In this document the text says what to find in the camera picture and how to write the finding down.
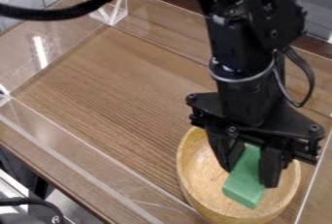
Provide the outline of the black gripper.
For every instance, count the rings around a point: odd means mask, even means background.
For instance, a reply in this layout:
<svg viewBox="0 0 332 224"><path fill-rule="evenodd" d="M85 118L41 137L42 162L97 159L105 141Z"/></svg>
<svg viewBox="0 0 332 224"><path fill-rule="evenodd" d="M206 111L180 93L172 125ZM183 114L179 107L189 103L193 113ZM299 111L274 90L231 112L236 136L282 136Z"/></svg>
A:
<svg viewBox="0 0 332 224"><path fill-rule="evenodd" d="M259 182L275 188L282 171L297 159L317 162L323 129L286 102L274 80L218 83L215 92L185 96L192 126L207 133L220 167L230 172L246 144L260 148Z"/></svg>

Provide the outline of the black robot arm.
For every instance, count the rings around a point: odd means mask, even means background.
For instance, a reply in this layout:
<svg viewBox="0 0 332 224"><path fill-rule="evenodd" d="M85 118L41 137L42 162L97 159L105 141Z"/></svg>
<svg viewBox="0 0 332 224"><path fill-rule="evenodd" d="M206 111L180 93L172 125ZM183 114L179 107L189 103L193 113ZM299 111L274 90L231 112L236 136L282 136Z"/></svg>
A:
<svg viewBox="0 0 332 224"><path fill-rule="evenodd" d="M272 188L294 160L314 163L323 130L298 109L284 88L284 64L310 76L291 48L305 31L295 0L196 0L204 15L211 58L207 70L216 91L185 97L189 121L207 133L220 167L232 171L246 144L260 150L258 179Z"/></svg>

